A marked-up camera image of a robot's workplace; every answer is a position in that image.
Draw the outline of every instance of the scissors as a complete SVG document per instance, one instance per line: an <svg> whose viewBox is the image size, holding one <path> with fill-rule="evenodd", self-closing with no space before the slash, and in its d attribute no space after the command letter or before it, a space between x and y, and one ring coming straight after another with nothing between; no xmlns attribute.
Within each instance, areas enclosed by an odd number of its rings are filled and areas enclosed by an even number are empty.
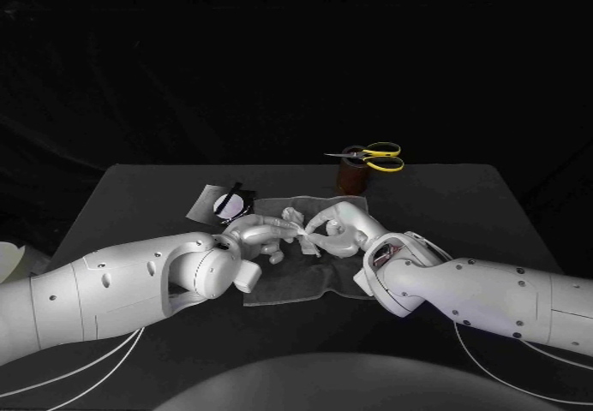
<svg viewBox="0 0 593 411"><path fill-rule="evenodd" d="M372 143L359 152L345 154L324 154L326 156L342 158L358 158L375 170L394 173L404 168L404 162L398 158L401 147L395 143Z"/></svg>

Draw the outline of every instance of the brown cup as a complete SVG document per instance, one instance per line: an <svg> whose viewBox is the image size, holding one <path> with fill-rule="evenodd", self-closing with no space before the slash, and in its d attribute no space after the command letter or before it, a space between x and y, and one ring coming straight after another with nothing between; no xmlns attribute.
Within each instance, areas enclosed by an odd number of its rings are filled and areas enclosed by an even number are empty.
<svg viewBox="0 0 593 411"><path fill-rule="evenodd" d="M346 147L342 154L360 152L362 146ZM343 158L339 161L337 191L342 195L359 195L366 189L369 167L358 158Z"/></svg>

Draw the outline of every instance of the gray table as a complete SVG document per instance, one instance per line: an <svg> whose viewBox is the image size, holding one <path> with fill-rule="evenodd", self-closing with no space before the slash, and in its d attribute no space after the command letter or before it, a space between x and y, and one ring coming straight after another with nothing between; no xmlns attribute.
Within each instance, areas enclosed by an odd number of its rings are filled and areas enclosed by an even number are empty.
<svg viewBox="0 0 593 411"><path fill-rule="evenodd" d="M258 198L332 197L337 166L114 166L65 237L50 269L92 250L163 235L218 229L184 218L203 185L235 181ZM490 259L541 270L560 268L502 178L489 165L408 165L373 172L369 211L394 231L414 230L453 257ZM464 327L476 357L526 389L593 401L588 374L531 352L522 344ZM122 338L53 347L3 367L3 391L34 384L96 359ZM127 362L70 409L150 409L199 381L257 360L311 352L396 355L482 375L459 346L451 322L425 303L404 318L376 301L327 294L316 301L242 307L233 288L215 300L147 327ZM0 408L49 408L99 380L118 361L102 361L75 378L0 399Z"/></svg>

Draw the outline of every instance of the round white object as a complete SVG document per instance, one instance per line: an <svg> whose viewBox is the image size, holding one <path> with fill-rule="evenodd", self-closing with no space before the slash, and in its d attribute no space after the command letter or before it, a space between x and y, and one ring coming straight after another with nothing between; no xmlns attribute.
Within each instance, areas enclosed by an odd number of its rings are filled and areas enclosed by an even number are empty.
<svg viewBox="0 0 593 411"><path fill-rule="evenodd" d="M219 207L219 203L225 199L226 195L220 195L219 199L213 203L213 211ZM244 199L236 194L232 194L231 200L228 201L225 208L219 212L220 218L232 218L244 210Z"/></svg>

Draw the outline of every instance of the cylindrical container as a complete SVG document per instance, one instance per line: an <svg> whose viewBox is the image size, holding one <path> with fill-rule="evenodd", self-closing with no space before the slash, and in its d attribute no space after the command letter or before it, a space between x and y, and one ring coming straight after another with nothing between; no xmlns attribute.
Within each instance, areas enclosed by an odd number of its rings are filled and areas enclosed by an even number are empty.
<svg viewBox="0 0 593 411"><path fill-rule="evenodd" d="M362 146L346 147L342 154L360 152ZM359 195L366 189L369 167L358 158L343 158L339 161L337 191L342 195Z"/></svg>

